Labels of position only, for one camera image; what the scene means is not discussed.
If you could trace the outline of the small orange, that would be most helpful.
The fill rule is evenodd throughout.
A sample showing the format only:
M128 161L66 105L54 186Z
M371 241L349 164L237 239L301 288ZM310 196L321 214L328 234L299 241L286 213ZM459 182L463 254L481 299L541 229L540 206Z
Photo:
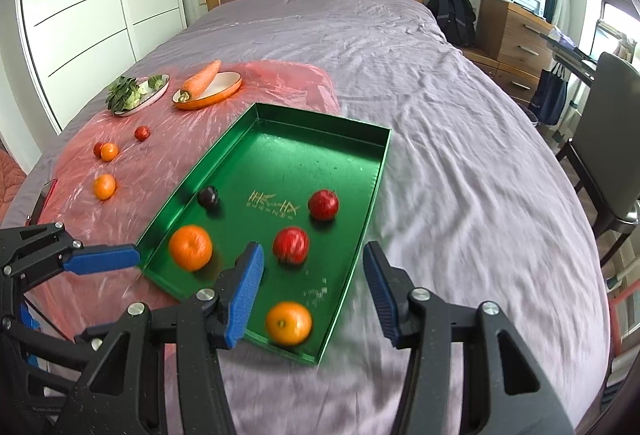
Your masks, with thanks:
M106 201L111 199L117 188L117 182L113 175L103 174L93 181L93 194L96 199L100 201Z

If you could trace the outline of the red apple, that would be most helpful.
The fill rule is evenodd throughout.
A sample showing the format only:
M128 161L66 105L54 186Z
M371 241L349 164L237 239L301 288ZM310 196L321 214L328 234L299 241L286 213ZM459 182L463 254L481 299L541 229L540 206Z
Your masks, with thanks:
M97 157L97 158L102 158L102 148L104 146L103 142L97 142L94 147L93 147L93 154Z
M308 210L316 221L333 221L340 209L337 195L328 189L314 192L308 200Z
M277 233L272 244L272 254L283 264L300 265L306 261L310 240L305 230L286 227Z
M142 142L149 139L151 136L151 129L148 126L139 126L134 130L134 138Z

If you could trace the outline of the large orange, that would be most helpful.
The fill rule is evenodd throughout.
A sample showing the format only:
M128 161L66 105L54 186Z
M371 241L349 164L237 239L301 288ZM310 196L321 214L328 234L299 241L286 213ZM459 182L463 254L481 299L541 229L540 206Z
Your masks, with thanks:
M213 241L208 232L197 225L177 229L168 242L171 259L183 270L195 273L213 257Z

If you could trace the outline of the small orange tray corner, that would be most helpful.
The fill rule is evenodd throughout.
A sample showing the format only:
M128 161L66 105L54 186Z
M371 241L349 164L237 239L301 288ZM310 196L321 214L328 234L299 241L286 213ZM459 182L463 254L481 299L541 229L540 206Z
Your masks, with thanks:
M308 309L295 302L280 302L267 313L265 326L272 343L297 346L307 340L312 329Z

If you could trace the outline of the dark plum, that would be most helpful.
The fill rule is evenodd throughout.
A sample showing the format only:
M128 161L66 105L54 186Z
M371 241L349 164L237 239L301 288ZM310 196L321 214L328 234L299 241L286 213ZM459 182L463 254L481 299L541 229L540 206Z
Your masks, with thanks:
M196 195L196 201L206 210L213 210L219 203L218 191L213 186L203 187Z

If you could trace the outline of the green rectangular tray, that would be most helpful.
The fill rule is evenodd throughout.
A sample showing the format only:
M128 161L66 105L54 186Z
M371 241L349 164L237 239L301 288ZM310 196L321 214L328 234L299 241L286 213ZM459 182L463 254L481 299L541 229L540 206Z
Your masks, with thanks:
M246 244L265 252L265 269L245 337L275 354L317 366L331 340L358 263L380 187L390 130L349 118L255 103L183 178L139 239L142 275L183 301L209 287L234 264ZM206 186L219 203L206 210L196 201ZM328 189L340 200L333 221L316 221L308 210L314 192ZM171 259L168 242L182 226L204 228L213 257L189 273ZM310 247L300 265L272 254L277 233L306 231ZM304 305L312 317L307 340L284 348L270 342L266 314L280 302Z

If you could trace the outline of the pink quilted cushion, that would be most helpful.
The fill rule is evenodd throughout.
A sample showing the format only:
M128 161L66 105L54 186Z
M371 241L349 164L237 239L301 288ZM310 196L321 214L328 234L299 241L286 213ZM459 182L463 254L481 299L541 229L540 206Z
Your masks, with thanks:
M26 174L14 158L0 150L0 221L8 213L9 207L22 187Z

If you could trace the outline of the pink plastic sheet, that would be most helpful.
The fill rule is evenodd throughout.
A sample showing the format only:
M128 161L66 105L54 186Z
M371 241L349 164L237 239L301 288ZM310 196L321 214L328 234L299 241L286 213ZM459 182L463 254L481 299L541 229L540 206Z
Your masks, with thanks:
M310 62L250 61L235 65L242 76L231 98L200 111L179 111L168 97L134 116L114 117L96 98L67 126L40 158L17 192L4 225L21 226L43 184L56 178L42 216L62 221L70 234L88 244L132 243L193 165L253 103L337 114L335 77ZM151 136L134 138L148 126ZM93 154L97 142L112 142L119 155L103 162ZM93 181L115 177L111 199L93 194ZM242 434L341 434L346 429L340 379L326 370L290 363L241 343L223 351L220 366L233 420Z

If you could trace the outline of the grey purple bedspread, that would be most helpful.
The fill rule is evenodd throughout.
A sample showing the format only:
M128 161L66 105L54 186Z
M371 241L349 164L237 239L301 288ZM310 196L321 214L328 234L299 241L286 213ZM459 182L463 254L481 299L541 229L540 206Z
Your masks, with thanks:
M184 80L213 60L310 62L337 114L392 132L371 239L455 304L491 299L573 423L597 400L610 318L597 242L570 180L524 111L413 0L237 0L131 68Z

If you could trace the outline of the orange carrot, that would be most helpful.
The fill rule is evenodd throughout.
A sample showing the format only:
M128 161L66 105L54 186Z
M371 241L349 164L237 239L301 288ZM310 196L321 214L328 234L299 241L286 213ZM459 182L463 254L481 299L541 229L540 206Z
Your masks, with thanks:
M180 89L178 101L187 102L200 97L209 84L213 82L220 67L221 61L215 60L185 80Z

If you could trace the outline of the orange oval dish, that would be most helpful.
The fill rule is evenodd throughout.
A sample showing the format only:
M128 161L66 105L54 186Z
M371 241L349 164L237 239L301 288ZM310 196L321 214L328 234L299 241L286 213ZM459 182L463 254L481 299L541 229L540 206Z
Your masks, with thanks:
M176 91L171 101L178 110L194 111L213 106L233 96L242 86L242 76L238 72L218 73L198 98L189 101L180 100L180 91Z

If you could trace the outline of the dark office chair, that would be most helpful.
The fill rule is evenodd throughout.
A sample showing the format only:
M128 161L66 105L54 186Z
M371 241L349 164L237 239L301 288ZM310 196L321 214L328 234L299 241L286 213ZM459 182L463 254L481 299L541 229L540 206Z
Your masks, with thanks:
M575 134L556 156L566 158L596 209L593 236L620 236L600 260L605 266L639 226L639 72L601 54Z

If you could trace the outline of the wooden drawer cabinet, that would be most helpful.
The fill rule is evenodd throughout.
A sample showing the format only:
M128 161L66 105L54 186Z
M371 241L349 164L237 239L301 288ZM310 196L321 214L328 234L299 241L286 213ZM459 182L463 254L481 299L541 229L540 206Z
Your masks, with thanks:
M529 104L552 63L544 39L551 30L546 20L513 2L480 0L475 45L462 52L512 99Z

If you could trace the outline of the desk by window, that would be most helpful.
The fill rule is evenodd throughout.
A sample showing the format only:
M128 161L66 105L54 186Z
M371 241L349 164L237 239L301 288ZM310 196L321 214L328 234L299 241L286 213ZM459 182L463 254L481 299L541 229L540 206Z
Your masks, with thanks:
M552 28L548 33L539 32L539 35L551 49L555 62L563 65L586 86L592 85L598 64L596 59L573 46L568 38L556 28Z

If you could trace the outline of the black backpack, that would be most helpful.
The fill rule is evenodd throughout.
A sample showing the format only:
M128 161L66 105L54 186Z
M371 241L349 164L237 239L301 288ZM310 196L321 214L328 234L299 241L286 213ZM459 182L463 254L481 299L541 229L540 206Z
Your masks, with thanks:
M450 44L463 48L475 45L476 15L469 0L429 0L426 6Z

